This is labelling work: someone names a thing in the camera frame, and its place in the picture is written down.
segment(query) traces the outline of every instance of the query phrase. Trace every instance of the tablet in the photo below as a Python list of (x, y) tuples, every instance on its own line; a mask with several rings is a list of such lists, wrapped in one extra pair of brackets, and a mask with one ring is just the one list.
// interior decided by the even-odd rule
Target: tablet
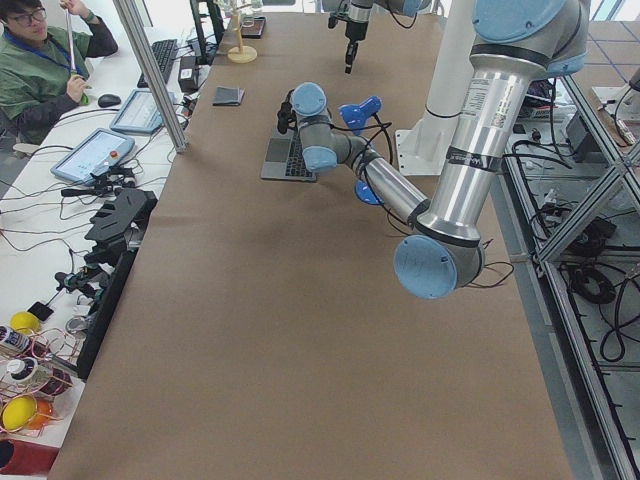
[[(175, 95), (169, 92), (169, 96), (175, 102)], [(136, 88), (122, 104), (109, 128), (130, 135), (151, 135), (161, 125), (162, 116), (151, 90)]]
[(90, 185), (93, 175), (105, 173), (133, 148), (135, 140), (104, 128), (95, 130), (51, 168), (58, 178)]

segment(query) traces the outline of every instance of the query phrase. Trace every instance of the floor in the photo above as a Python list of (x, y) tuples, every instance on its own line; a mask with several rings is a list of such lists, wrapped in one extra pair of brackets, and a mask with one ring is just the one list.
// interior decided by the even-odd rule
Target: floor
[(0, 135), (0, 197), (4, 197), (9, 191), (9, 185), (18, 177), (27, 162), (25, 158), (18, 158), (14, 154), (15, 143), (16, 139), (12, 135)]

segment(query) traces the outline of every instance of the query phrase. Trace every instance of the keyboard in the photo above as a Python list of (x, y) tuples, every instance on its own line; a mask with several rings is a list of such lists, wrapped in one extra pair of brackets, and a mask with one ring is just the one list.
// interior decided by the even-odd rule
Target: keyboard
[(313, 174), (307, 170), (302, 158), (302, 142), (300, 142), (299, 133), (296, 131), (291, 140), (289, 147), (289, 156), (287, 157), (287, 167), (285, 169), (287, 177), (303, 177), (311, 178)]
[[(151, 51), (158, 62), (158, 67), (160, 67), (164, 83), (167, 83), (171, 76), (173, 61), (176, 59), (176, 54), (178, 53), (178, 40), (172, 38), (153, 42), (151, 45)], [(138, 80), (138, 88), (147, 88), (148, 86), (149, 84), (144, 78), (144, 73), (141, 73), (140, 79)]]

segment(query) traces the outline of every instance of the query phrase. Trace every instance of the blue joint cap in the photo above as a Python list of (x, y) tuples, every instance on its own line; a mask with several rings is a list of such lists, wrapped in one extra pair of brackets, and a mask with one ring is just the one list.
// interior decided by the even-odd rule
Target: blue joint cap
[(402, 14), (407, 17), (413, 17), (418, 14), (420, 5), (422, 5), (422, 0), (405, 0), (402, 7)]
[(576, 73), (584, 67), (584, 62), (587, 58), (587, 52), (575, 57), (567, 58), (559, 62), (554, 62), (547, 68), (547, 75), (551, 77), (561, 77), (563, 75), (571, 75)]
[(443, 298), (453, 292), (458, 272), (449, 250), (424, 235), (410, 235), (400, 242), (393, 259), (396, 276), (416, 297)]
[(567, 0), (477, 0), (473, 25), (486, 42), (518, 42), (546, 27), (565, 3)]
[(317, 145), (307, 147), (302, 151), (302, 158), (304, 158), (304, 164), (310, 172), (326, 172), (338, 166), (336, 152), (327, 147)]
[(382, 100), (375, 95), (367, 98), (360, 105), (349, 104), (342, 105), (338, 110), (344, 123), (347, 124), (349, 129), (356, 134), (360, 135), (362, 129), (367, 124), (369, 117), (375, 115), (382, 108)]
[(327, 106), (327, 97), (317, 83), (305, 82), (293, 91), (291, 104), (299, 115), (311, 117), (322, 113)]

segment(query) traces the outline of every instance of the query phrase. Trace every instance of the laptop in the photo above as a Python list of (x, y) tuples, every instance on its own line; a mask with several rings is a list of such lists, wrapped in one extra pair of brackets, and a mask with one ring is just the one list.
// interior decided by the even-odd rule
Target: laptop
[(260, 178), (294, 182), (316, 181), (316, 174), (305, 168), (297, 130), (289, 130), (284, 135), (276, 129), (273, 130)]

